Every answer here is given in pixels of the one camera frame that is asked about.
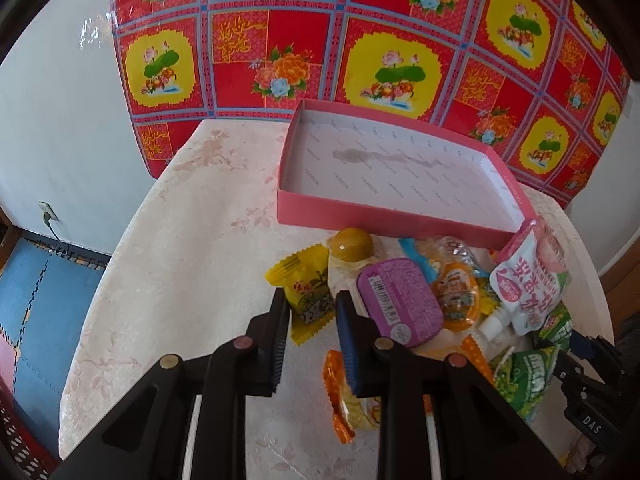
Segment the red floral patterned cloth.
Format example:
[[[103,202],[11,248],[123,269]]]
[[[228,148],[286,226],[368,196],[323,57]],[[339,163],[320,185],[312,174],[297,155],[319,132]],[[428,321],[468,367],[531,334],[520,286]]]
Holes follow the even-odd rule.
[[[203,119],[286,119],[317,99],[480,141],[567,205],[630,84],[576,0],[111,0],[111,20],[153,177]]]

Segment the orange yellow snack packet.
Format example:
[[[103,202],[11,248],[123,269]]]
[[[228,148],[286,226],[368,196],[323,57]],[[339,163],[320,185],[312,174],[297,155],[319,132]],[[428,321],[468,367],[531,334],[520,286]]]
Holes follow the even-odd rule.
[[[358,431],[380,428],[380,399],[360,399],[352,393],[346,380],[341,351],[326,352],[321,376],[332,408],[332,426],[341,444],[352,443]]]

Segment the clear blue candy packet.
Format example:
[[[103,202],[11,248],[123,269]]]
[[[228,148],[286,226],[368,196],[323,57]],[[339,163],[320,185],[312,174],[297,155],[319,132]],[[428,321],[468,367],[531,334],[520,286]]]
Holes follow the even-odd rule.
[[[413,261],[424,274],[427,283],[436,282],[447,263],[462,263],[474,278],[487,278],[471,249],[462,240],[452,236],[435,236],[415,240],[401,238],[399,246],[405,256]]]

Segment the white wall socket with plug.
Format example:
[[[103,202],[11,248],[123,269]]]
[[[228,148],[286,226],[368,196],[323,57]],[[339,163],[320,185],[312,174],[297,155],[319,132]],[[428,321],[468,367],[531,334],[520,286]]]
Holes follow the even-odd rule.
[[[56,213],[53,211],[52,207],[48,203],[40,200],[40,202],[38,203],[38,206],[42,211],[42,218],[43,218],[44,224],[48,226],[52,221],[58,221],[58,216],[56,215]]]

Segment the blue foam floor mat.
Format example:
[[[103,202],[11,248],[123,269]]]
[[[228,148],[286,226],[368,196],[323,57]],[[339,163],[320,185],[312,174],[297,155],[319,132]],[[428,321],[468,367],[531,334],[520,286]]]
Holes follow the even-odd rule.
[[[24,238],[1,270],[1,387],[53,456],[66,377],[103,273]]]

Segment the pink shallow cardboard box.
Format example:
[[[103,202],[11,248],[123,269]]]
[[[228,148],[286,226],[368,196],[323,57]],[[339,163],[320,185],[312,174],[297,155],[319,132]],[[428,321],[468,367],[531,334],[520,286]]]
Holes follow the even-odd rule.
[[[277,219],[501,249],[536,212],[488,145],[427,122],[300,101],[279,165]]]

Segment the pink white drink pouch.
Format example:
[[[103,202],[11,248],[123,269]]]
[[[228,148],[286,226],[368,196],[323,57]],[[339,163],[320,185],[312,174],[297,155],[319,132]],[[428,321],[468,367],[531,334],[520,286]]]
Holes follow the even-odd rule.
[[[492,341],[508,327],[520,336],[539,330],[568,284],[565,252],[554,232],[543,218],[528,222],[489,274],[499,305],[478,331]]]

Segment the green pea snack bag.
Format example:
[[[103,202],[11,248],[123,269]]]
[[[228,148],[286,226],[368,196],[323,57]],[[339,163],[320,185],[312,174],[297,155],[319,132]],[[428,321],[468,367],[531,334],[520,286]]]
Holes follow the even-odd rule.
[[[509,347],[489,363],[498,393],[526,422],[547,392],[559,352],[559,346],[526,351]]]

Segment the yellow candy packet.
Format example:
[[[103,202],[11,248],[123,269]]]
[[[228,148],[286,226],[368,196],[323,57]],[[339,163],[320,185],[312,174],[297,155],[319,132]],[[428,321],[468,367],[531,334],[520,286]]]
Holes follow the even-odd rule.
[[[291,306],[291,338],[300,346],[316,336],[334,318],[334,299],[329,277],[329,249],[315,244],[279,261],[266,274],[266,281],[282,287]]]

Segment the orange jelly cup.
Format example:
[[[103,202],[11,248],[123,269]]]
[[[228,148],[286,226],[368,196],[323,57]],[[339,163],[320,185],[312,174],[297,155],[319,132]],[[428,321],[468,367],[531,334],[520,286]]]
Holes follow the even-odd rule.
[[[466,264],[444,263],[432,291],[444,316],[443,328],[463,332],[480,317],[480,288]]]

